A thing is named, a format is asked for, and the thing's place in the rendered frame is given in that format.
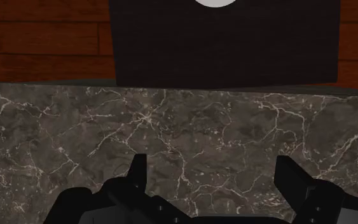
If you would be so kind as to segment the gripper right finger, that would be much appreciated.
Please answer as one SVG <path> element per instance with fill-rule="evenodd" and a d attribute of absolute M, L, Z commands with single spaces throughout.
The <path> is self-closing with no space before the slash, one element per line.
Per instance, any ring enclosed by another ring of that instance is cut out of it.
<path fill-rule="evenodd" d="M 311 177 L 287 155 L 277 157 L 273 182 L 295 212 L 291 224 L 358 224 L 358 197 Z"/>

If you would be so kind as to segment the black robot stand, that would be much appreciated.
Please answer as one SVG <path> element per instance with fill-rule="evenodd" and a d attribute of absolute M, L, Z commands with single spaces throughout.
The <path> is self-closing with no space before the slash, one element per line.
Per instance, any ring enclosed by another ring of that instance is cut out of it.
<path fill-rule="evenodd" d="M 332 83 L 340 0 L 109 0 L 120 87 L 222 89 Z"/>

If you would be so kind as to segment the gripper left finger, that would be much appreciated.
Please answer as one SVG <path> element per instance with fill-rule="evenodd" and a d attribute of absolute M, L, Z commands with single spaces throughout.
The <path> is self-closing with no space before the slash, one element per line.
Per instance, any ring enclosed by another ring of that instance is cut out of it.
<path fill-rule="evenodd" d="M 192 224 L 191 218 L 159 196 L 145 193 L 147 156 L 136 154 L 124 177 L 62 191 L 43 224 Z"/>

